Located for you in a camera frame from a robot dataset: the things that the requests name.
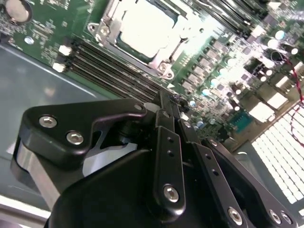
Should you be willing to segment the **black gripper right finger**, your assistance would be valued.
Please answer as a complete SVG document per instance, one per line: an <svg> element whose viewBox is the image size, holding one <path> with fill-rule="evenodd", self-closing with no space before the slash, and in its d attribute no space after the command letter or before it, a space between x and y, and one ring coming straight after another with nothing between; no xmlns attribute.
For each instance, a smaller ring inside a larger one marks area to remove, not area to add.
<svg viewBox="0 0 304 228"><path fill-rule="evenodd" d="M183 120L185 102L171 96L189 196L205 228L295 228L296 219L234 156L211 137L199 140Z"/></svg>

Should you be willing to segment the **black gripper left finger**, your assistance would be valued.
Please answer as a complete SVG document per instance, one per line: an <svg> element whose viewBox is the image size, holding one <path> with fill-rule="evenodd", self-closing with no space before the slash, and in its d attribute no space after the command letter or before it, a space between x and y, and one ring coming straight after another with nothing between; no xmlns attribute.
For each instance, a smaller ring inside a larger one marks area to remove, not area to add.
<svg viewBox="0 0 304 228"><path fill-rule="evenodd" d="M186 209L181 140L171 96L149 103L133 98L36 106L21 119L12 171L53 209L74 183L140 150L154 155L150 212L182 215Z"/></svg>

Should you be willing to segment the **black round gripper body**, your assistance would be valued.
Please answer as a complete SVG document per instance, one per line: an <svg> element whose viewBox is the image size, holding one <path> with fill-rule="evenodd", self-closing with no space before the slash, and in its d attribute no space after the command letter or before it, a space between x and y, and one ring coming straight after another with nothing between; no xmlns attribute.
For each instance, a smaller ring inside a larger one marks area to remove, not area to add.
<svg viewBox="0 0 304 228"><path fill-rule="evenodd" d="M174 222L164 223L150 212L151 151L131 152L68 187L55 203L50 228L221 228L223 222L211 199L184 167L186 209Z"/></svg>

